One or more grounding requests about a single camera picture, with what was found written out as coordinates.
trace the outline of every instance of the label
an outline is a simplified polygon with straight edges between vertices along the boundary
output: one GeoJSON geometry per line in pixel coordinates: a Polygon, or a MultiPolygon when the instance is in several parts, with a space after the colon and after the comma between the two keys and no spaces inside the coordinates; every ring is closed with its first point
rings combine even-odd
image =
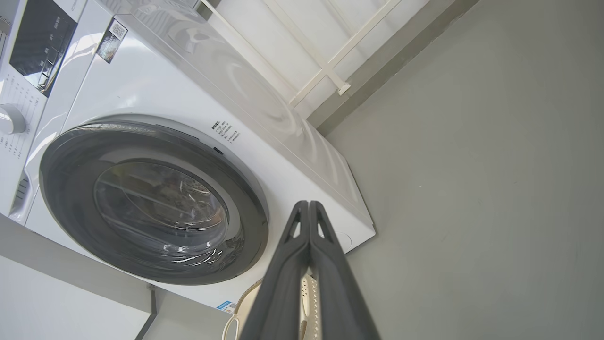
{"type": "Polygon", "coordinates": [[[241,136],[241,132],[235,129],[233,125],[228,123],[226,120],[217,120],[216,123],[212,125],[212,130],[217,132],[218,135],[229,143],[235,142],[239,136],[241,136]]]}
{"type": "Polygon", "coordinates": [[[216,308],[223,310],[224,312],[233,314],[235,312],[235,307],[237,307],[236,303],[233,303],[231,301],[225,301],[223,304],[216,308]]]}
{"type": "Polygon", "coordinates": [[[115,56],[117,49],[120,47],[121,40],[124,39],[128,30],[124,25],[117,22],[117,20],[111,20],[109,28],[105,31],[105,35],[98,45],[97,54],[107,62],[111,64],[111,60],[115,56]]]}
{"type": "Polygon", "coordinates": [[[113,33],[113,35],[119,40],[124,39],[124,37],[126,36],[126,32],[128,32],[124,25],[120,24],[115,19],[111,22],[111,25],[109,26],[109,31],[113,33]]]}

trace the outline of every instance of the door glass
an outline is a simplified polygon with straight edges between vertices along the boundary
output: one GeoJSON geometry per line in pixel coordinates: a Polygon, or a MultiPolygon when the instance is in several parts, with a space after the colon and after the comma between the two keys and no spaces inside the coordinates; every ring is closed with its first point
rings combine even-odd
{"type": "Polygon", "coordinates": [[[179,263],[225,239],[228,213],[213,192],[179,170],[146,162],[115,165],[94,188],[97,209],[117,237],[179,263]]]}

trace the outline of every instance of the washing machine door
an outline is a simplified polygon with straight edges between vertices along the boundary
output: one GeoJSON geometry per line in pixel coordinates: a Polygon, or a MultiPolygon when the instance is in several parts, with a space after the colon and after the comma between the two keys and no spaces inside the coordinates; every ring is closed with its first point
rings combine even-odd
{"type": "Polygon", "coordinates": [[[48,209],[82,247],[151,280],[234,278],[261,256],[257,194],[218,149],[158,125],[100,122],[53,141],[40,164],[48,209]]]}

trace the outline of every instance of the gray wall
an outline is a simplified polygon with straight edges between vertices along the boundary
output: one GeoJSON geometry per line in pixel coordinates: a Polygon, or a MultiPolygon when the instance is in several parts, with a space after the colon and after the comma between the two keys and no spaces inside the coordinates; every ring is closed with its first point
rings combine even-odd
{"type": "Polygon", "coordinates": [[[327,136],[384,339],[604,339],[603,16],[481,0],[327,136]]]}

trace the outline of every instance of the front-load washing machine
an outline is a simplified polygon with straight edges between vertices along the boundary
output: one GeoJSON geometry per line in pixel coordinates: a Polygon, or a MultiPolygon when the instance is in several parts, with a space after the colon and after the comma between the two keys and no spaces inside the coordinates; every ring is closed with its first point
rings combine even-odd
{"type": "Polygon", "coordinates": [[[0,212],[229,311],[299,200],[375,232],[346,160],[175,0],[28,0],[3,56],[0,212]]]}

